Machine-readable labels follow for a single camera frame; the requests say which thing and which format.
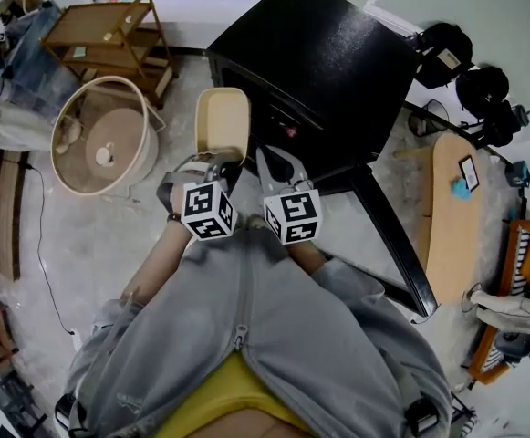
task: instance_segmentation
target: black backpack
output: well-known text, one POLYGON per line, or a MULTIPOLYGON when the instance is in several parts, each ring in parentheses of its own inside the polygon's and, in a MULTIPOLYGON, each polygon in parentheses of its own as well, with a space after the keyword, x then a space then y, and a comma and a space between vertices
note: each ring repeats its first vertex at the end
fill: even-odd
POLYGON ((415 78, 425 88, 444 86, 473 66, 472 41, 457 25, 437 23, 409 42, 421 55, 415 78))
POLYGON ((455 81, 455 90, 462 107, 476 119, 484 119, 508 95, 510 83, 500 68, 485 67, 462 73, 455 81))

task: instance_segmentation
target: wooden shelf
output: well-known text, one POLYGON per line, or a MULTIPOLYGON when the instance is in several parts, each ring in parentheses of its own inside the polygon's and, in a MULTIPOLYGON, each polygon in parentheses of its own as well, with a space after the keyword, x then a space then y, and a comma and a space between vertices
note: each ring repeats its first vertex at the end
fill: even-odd
MULTIPOLYGON (((48 47, 121 47, 123 41, 119 33, 115 33, 109 40, 105 40, 104 36, 130 5, 129 3, 109 3, 69 6, 44 39, 44 45, 48 47)), ((123 23, 120 29, 128 36, 140 25, 150 10, 151 4, 149 3, 135 5, 130 12, 129 22, 123 23)))
POLYGON ((133 81, 155 106, 162 105, 162 93, 177 76, 153 0, 73 5, 42 44, 81 82, 122 76, 133 81), (154 28, 140 27, 150 11, 154 28), (77 52, 84 55, 76 57, 77 52))
MULTIPOLYGON (((160 41, 159 31, 137 29, 128 37, 135 57, 144 63, 155 45, 160 41)), ((74 57, 76 48, 70 48, 62 58, 64 63, 79 68, 127 68, 137 69, 137 62, 126 47, 109 49, 108 47, 87 47, 84 57, 74 57)))

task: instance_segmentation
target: white cloth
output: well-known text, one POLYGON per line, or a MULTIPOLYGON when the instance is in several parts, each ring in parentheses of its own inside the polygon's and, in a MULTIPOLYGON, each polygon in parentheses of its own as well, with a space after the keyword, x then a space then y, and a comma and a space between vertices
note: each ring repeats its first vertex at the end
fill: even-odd
POLYGON ((35 112, 0 101, 0 149, 49 151, 53 127, 35 112))
POLYGON ((486 294, 482 290, 475 290, 470 300, 486 307, 478 308, 477 317, 484 323, 501 330, 519 331, 530 329, 530 299, 522 296, 497 297, 486 294))

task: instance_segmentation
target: gray hoodie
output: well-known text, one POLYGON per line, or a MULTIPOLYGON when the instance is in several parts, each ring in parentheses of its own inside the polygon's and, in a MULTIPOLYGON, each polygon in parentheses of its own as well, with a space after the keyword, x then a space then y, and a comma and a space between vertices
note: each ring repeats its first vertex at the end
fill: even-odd
POLYGON ((421 335, 378 281, 337 259, 308 276, 267 229, 196 243, 153 300, 107 302, 66 393, 76 436, 150 436, 234 351, 319 437, 411 436, 428 398, 447 436, 450 395, 421 335))

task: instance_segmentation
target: white tiled floor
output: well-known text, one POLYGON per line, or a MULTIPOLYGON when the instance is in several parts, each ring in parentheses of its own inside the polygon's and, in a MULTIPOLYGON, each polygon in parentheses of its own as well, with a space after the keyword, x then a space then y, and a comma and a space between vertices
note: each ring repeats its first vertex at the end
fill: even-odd
MULTIPOLYGON (((76 330, 81 338, 88 336, 90 322, 101 303, 120 294, 159 237, 166 212, 155 197, 155 189, 168 169, 192 153, 195 102, 200 92, 211 85, 204 58, 182 60, 181 75, 172 83, 161 112, 168 127, 160 133, 160 158, 151 174, 131 187, 130 199, 72 195, 57 182, 48 154, 33 156, 33 164, 43 173, 46 184, 42 256, 60 315, 67 328, 76 330)), ((413 240, 421 194, 420 170, 412 160, 391 159, 393 151, 419 144, 405 126, 405 115, 400 114, 373 169, 413 240)), ((484 153, 480 154, 488 168, 490 191, 486 193, 486 237, 482 241, 477 280, 488 280, 494 274, 500 253, 501 219, 514 202, 514 192, 505 186, 502 168, 491 164, 484 153)), ((232 200, 239 211, 258 211, 258 180, 243 172, 232 200)), ((40 205, 41 182, 35 172, 28 172, 21 212, 22 277, 15 283, 0 277, 0 299, 9 306, 9 318, 20 348, 15 356, 16 368, 52 406, 75 349, 73 339, 57 322, 37 262, 40 205)), ((400 278, 355 199, 348 195, 328 197, 324 199, 324 213, 320 246, 383 275, 400 278)), ((443 307, 432 321, 418 328, 439 355, 450 383, 463 381, 459 366, 477 329, 473 316, 465 316, 458 307, 443 307)))

